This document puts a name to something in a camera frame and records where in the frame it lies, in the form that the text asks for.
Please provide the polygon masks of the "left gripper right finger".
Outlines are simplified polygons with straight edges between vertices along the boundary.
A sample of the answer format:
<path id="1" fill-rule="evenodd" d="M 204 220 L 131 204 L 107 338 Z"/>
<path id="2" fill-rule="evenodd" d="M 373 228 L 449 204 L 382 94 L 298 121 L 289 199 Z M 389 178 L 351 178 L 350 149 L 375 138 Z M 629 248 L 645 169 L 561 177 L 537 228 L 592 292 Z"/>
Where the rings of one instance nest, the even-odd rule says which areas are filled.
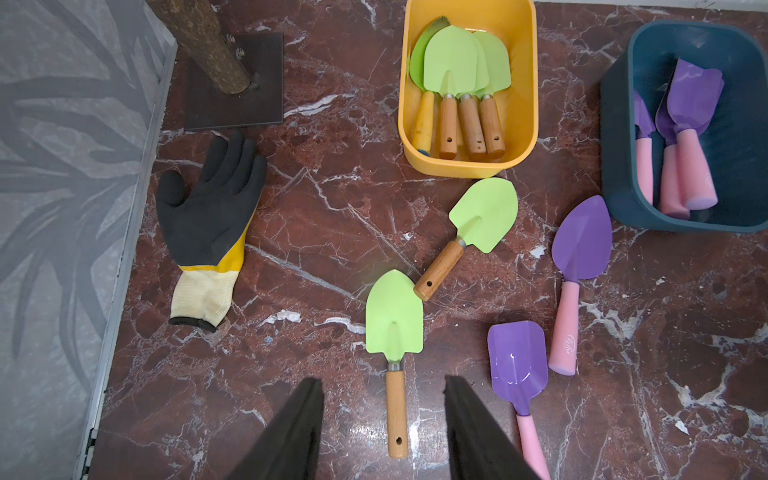
<path id="1" fill-rule="evenodd" d="M 461 376 L 445 376 L 452 479 L 539 479 Z"/>

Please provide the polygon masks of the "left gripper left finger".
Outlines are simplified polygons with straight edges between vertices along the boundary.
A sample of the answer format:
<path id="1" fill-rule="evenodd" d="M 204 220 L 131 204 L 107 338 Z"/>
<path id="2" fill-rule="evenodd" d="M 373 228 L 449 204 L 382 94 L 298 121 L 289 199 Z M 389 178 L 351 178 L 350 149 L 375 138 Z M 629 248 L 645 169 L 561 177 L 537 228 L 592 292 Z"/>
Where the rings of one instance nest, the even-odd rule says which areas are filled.
<path id="1" fill-rule="evenodd" d="M 323 413 L 322 381 L 304 378 L 226 479 L 314 479 Z"/>

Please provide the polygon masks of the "yellow plastic storage box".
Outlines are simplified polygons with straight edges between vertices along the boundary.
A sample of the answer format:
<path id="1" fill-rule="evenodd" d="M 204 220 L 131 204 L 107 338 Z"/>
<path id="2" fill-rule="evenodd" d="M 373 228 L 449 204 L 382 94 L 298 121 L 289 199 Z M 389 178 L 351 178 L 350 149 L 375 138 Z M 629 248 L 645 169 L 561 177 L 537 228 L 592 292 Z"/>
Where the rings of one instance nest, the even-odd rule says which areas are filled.
<path id="1" fill-rule="evenodd" d="M 531 1 L 410 1 L 398 129 L 423 174 L 481 179 L 522 163 L 539 128 Z"/>

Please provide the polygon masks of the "large green shovel blue tip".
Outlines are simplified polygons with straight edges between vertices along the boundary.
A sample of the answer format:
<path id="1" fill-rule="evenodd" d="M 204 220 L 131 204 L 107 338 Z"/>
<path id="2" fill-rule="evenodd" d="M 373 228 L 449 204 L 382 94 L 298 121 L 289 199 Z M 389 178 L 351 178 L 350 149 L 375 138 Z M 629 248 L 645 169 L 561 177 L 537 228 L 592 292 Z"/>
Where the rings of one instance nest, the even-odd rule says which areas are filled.
<path id="1" fill-rule="evenodd" d="M 409 60 L 409 74 L 413 83 L 421 90 L 421 100 L 413 129 L 412 144 L 416 150 L 426 156 L 430 155 L 434 123 L 434 93 L 424 86 L 425 51 L 432 37 L 443 28 L 450 25 L 447 17 L 440 16 L 427 26 L 416 41 Z"/>

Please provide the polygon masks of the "green shovel wooden handle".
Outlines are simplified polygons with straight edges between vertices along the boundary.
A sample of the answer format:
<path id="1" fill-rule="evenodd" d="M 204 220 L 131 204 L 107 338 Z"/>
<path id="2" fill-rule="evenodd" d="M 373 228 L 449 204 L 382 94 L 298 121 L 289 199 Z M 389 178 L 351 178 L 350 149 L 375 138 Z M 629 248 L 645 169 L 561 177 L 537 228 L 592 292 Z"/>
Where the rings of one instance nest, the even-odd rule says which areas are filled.
<path id="1" fill-rule="evenodd" d="M 403 359 L 421 352 L 424 342 L 423 301 L 408 276 L 393 269 L 374 283 L 366 301 L 365 328 L 366 350 L 387 360 L 388 453 L 404 459 L 409 446 Z"/>
<path id="2" fill-rule="evenodd" d="M 428 301 L 468 246 L 490 253 L 512 228 L 518 214 L 513 183 L 500 177 L 479 180 L 470 186 L 449 212 L 457 234 L 431 263 L 414 287 Z"/>
<path id="3" fill-rule="evenodd" d="M 478 92 L 478 97 L 487 158 L 493 161 L 501 158 L 506 151 L 494 95 L 511 85 L 509 53 L 506 45 L 491 33 L 475 31 L 474 37 L 480 42 L 485 54 L 489 77 L 488 84 Z"/>
<path id="4" fill-rule="evenodd" d="M 459 111 L 469 159 L 481 161 L 485 158 L 487 150 L 479 118 L 477 94 L 488 85 L 489 73 L 485 51 L 473 33 L 471 37 L 476 47 L 475 84 L 471 90 L 461 95 Z"/>
<path id="5" fill-rule="evenodd" d="M 442 159 L 457 156 L 457 96 L 475 84 L 476 47 L 471 33 L 449 25 L 429 41 L 424 58 L 424 86 L 438 93 L 440 102 L 439 141 Z"/>

